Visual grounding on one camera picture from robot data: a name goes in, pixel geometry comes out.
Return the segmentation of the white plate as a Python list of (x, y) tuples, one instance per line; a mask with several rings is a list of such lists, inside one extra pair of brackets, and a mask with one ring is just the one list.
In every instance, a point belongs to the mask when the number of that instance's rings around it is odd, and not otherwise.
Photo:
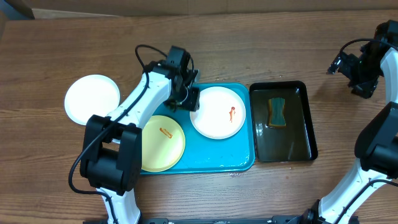
[(190, 113), (193, 127), (210, 139), (229, 138), (243, 127), (246, 107), (233, 90), (212, 86), (200, 92), (199, 109)]
[(85, 125), (94, 114), (105, 117), (114, 111), (120, 99), (119, 88), (112, 79), (104, 75), (87, 75), (69, 87), (64, 108), (73, 122)]

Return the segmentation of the green yellow sponge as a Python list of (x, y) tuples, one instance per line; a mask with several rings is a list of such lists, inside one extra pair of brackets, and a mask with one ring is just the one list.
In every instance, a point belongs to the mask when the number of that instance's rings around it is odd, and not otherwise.
[(269, 120), (268, 125), (274, 128), (286, 126), (284, 117), (285, 99), (281, 97), (271, 98), (268, 101)]

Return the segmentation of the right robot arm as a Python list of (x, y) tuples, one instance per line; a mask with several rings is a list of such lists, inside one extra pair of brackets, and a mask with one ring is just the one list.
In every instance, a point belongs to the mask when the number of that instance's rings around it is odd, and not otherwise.
[(397, 21), (379, 24), (374, 37), (362, 41), (359, 57), (341, 49), (327, 72), (342, 73), (351, 92), (365, 99), (384, 77), (386, 105), (360, 132), (354, 164), (339, 184), (302, 215), (282, 223), (359, 223), (355, 211), (383, 185), (397, 185)]

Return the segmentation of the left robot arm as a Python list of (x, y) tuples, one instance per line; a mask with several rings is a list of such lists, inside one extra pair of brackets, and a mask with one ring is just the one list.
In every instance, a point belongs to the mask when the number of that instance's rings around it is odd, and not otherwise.
[(102, 196), (108, 223), (140, 223), (134, 191), (142, 168), (142, 131), (164, 104), (171, 110), (196, 111), (200, 91), (191, 55), (173, 46), (165, 59), (142, 64), (141, 83), (126, 100), (107, 116), (93, 115), (85, 128), (83, 150), (73, 163), (68, 184), (78, 194), (88, 194), (73, 184), (73, 173), (94, 187), (93, 195)]

